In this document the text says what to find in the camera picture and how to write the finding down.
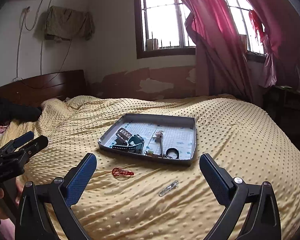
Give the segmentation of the dark wooden headboard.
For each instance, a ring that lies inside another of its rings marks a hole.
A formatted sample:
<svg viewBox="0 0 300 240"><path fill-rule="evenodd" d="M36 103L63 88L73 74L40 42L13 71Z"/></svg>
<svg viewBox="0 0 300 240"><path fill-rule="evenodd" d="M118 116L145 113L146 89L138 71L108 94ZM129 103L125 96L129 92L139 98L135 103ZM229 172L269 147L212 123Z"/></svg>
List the dark wooden headboard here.
<svg viewBox="0 0 300 240"><path fill-rule="evenodd" d="M35 76L0 87L1 98L32 107L39 107L49 99L64 101L66 98L87 94L82 69Z"/></svg>

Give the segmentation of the silver chain clip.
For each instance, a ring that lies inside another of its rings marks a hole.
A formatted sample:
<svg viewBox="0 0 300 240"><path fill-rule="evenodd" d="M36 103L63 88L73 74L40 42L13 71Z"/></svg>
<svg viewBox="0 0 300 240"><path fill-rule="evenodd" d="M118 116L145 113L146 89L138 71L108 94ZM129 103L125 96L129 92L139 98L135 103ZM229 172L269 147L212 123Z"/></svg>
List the silver chain clip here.
<svg viewBox="0 0 300 240"><path fill-rule="evenodd" d="M168 194L170 191L172 191L173 189L175 189L176 187L178 187L179 185L179 181L175 180L174 182L170 183L168 186L166 186L164 189L162 189L159 193L158 196L159 197L163 197L166 194Z"/></svg>

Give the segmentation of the grey shallow tray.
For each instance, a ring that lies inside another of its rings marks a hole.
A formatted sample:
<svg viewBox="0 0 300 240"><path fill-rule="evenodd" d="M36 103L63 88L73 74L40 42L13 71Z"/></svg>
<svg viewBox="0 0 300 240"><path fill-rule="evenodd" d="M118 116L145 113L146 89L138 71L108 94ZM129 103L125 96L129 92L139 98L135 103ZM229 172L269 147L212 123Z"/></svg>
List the grey shallow tray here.
<svg viewBox="0 0 300 240"><path fill-rule="evenodd" d="M132 135L138 134L144 139L142 153L130 153L111 148L116 144L115 134L121 127ZM163 131L163 158L160 156L160 145L155 140L155 133L159 130ZM190 166L196 149L196 121L195 118L184 116L128 113L121 116L102 135L98 145L105 151L129 157Z"/></svg>

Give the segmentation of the yellow dotted blanket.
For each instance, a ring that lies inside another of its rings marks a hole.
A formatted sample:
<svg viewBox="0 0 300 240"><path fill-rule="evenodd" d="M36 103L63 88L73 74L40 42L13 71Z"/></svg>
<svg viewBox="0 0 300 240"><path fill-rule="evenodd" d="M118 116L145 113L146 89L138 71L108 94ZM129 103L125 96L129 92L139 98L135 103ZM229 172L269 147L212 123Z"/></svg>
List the yellow dotted blanket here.
<svg viewBox="0 0 300 240"><path fill-rule="evenodd" d="M260 107L231 96L162 101L77 96L42 103L36 122L10 123L0 147L28 131L49 144L26 165L22 181L50 183L87 153L97 168L72 210L92 239L203 239L223 207L204 179L199 158L208 153L246 183L269 181L283 239L300 228L300 151ZM98 141L121 116L153 114L194 118L164 132L164 148L177 148L190 166L111 153Z"/></svg>

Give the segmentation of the olive cloth on wall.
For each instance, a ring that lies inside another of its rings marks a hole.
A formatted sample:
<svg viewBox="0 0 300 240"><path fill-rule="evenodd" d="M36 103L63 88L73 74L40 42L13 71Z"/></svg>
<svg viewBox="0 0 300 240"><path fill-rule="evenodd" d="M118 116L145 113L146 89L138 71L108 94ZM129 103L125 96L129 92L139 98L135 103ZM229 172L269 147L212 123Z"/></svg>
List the olive cloth on wall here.
<svg viewBox="0 0 300 240"><path fill-rule="evenodd" d="M51 6L47 11L44 37L46 40L90 40L95 33L94 19L88 11Z"/></svg>

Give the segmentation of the flower hair stick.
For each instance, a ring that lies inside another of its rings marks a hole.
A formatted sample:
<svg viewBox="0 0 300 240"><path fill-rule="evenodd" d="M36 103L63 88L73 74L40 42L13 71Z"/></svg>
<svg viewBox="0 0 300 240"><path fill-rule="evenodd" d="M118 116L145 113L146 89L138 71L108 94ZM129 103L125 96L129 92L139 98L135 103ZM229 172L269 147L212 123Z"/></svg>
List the flower hair stick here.
<svg viewBox="0 0 300 240"><path fill-rule="evenodd" d="M163 158L164 157L164 148L163 148L163 131L159 130L155 133L155 140L159 143L160 145L160 156Z"/></svg>

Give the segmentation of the blue smart watch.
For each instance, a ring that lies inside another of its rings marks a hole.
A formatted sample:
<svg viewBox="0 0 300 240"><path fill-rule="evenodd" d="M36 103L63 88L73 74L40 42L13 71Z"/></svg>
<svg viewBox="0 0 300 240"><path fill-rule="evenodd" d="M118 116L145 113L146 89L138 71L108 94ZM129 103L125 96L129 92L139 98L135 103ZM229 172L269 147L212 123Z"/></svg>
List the blue smart watch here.
<svg viewBox="0 0 300 240"><path fill-rule="evenodd" d="M114 144L111 148L119 151L140 154L142 153L144 143L144 139L138 134L128 138L117 135L116 144Z"/></svg>

